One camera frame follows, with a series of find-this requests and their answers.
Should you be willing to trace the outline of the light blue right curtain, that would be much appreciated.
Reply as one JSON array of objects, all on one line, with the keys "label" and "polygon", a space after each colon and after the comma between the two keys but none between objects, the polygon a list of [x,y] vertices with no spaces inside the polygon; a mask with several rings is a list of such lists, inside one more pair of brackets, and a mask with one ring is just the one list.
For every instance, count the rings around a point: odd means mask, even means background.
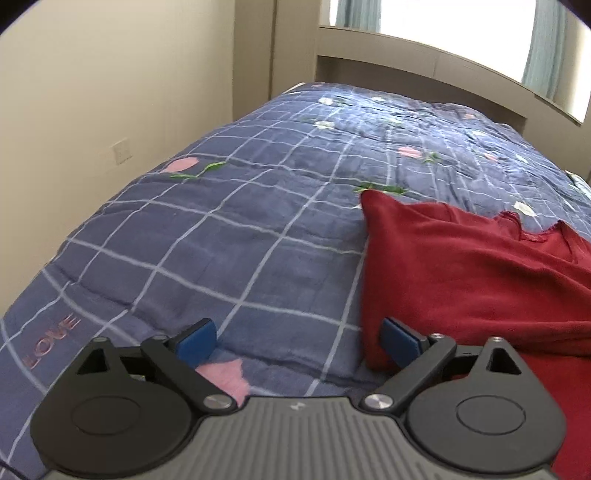
[{"label": "light blue right curtain", "polygon": [[537,0],[530,50],[522,83],[553,100],[560,80],[567,27],[566,8],[554,0]]}]

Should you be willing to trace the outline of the light blue left curtain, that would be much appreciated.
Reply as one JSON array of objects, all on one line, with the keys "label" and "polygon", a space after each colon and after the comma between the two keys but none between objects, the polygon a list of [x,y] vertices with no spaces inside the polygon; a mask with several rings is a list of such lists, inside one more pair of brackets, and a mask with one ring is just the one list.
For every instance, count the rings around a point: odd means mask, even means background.
[{"label": "light blue left curtain", "polygon": [[379,32],[381,0],[339,0],[335,25],[342,28]]}]

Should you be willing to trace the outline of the white wall socket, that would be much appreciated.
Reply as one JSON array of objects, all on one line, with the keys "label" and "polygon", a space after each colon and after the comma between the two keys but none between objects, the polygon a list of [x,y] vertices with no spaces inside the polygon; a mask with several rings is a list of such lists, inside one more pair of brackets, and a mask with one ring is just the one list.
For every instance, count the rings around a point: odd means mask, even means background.
[{"label": "white wall socket", "polygon": [[115,143],[112,147],[112,153],[114,157],[114,161],[116,165],[120,165],[127,160],[131,159],[133,154],[131,151],[130,143],[127,138],[124,138],[117,143]]}]

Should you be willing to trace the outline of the dark red long-sleeve sweater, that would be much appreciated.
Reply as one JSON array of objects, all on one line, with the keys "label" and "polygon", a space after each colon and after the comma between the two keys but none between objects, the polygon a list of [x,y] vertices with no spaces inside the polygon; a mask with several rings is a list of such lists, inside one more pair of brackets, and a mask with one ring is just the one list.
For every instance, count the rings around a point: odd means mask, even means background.
[{"label": "dark red long-sleeve sweater", "polygon": [[363,271],[367,366],[394,364],[381,347],[388,317],[462,344],[506,339],[562,408],[566,440],[554,467],[590,475],[590,245],[568,224],[531,233],[518,214],[361,196],[369,246]]}]

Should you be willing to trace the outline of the blue plaid floral quilt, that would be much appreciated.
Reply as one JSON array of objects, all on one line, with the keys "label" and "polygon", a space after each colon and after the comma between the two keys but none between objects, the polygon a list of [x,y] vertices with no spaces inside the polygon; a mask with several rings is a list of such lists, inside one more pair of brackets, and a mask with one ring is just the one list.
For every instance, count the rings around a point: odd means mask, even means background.
[{"label": "blue plaid floral quilt", "polygon": [[304,84],[163,163],[77,227],[1,321],[1,458],[44,473],[29,423],[95,336],[129,346],[211,318],[213,360],[259,395],[359,396],[363,188],[590,233],[590,199],[512,127],[453,103]]}]

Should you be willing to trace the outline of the beige window sill ledge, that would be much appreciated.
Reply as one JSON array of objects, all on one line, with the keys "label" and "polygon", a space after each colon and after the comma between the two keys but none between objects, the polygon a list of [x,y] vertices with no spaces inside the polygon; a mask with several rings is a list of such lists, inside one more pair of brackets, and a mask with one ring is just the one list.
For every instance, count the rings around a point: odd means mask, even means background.
[{"label": "beige window sill ledge", "polygon": [[579,124],[520,83],[463,57],[378,33],[322,26],[318,55],[361,61],[437,80],[497,103],[526,119],[524,137],[548,157],[583,163],[590,120]]}]

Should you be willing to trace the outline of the light blue curtain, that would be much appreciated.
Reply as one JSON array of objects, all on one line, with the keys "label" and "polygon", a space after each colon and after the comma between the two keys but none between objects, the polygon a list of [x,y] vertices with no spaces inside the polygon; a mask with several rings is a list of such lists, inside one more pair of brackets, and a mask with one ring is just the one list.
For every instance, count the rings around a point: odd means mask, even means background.
[{"label": "light blue curtain", "polygon": [[522,83],[553,100],[560,80],[567,27],[566,8],[554,0],[537,0],[530,50]]},{"label": "light blue curtain", "polygon": [[379,32],[381,0],[339,0],[335,25],[342,28]]}]

